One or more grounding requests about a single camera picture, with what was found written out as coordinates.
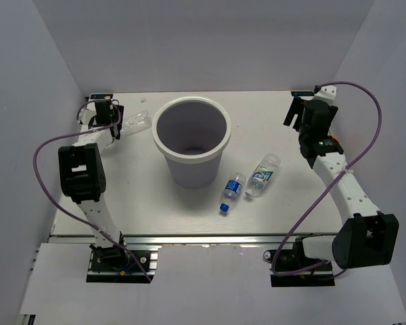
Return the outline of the clear unlabelled plastic bottle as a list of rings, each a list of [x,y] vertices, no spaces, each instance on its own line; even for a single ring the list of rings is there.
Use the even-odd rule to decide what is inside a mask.
[[[123,119],[122,132],[125,135],[139,133],[152,127],[152,118],[147,110]]]

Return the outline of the green label water bottle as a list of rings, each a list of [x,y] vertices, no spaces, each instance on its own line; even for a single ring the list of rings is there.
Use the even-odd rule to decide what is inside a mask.
[[[280,164],[281,159],[277,155],[267,154],[249,177],[245,195],[250,199],[260,196]]]

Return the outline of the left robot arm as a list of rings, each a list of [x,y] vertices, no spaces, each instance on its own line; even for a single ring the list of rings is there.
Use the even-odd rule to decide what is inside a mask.
[[[95,236],[95,248],[112,248],[124,244],[121,231],[114,224],[104,193],[107,181],[102,152],[120,139],[124,108],[111,99],[90,101],[95,105],[91,116],[82,112],[77,118],[88,133],[71,146],[58,150],[60,185],[65,196],[82,211]]]

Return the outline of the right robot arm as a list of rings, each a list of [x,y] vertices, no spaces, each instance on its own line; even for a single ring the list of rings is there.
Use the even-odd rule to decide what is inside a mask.
[[[329,134],[337,111],[324,101],[295,97],[284,121],[298,132],[300,153],[329,188],[342,220],[335,236],[297,241],[292,261],[301,270],[309,269],[317,259],[334,261],[342,269],[387,265],[397,239],[397,218],[371,201],[348,170],[341,145]]]

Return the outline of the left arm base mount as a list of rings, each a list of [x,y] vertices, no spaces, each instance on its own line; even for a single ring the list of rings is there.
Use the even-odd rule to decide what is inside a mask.
[[[86,282],[104,284],[150,283],[135,260],[127,252],[116,246],[102,248],[91,244],[90,248],[91,256]]]

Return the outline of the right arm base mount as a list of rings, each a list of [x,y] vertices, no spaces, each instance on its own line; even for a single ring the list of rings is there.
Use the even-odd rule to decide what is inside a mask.
[[[276,276],[272,273],[272,288],[335,286],[331,263],[319,265],[305,272],[297,272],[298,269],[307,268],[320,262],[318,259],[311,259],[305,256],[302,245],[303,239],[303,236],[296,237],[292,246],[287,245],[281,250],[275,262],[275,271],[286,274],[286,276]]]

